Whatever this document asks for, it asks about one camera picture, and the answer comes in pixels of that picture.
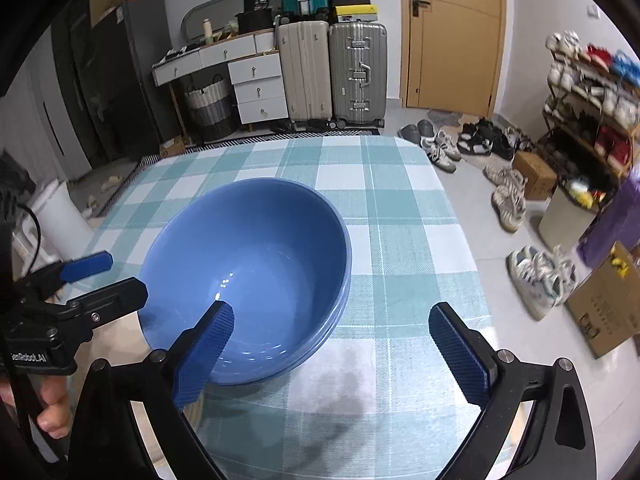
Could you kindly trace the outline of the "left human hand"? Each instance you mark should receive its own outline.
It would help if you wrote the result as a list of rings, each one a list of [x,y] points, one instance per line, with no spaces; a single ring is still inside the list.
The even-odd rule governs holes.
[[[35,376],[29,377],[28,381],[38,389],[37,396],[42,406],[42,411],[37,417],[38,427],[54,440],[67,437],[73,423],[67,378]]]

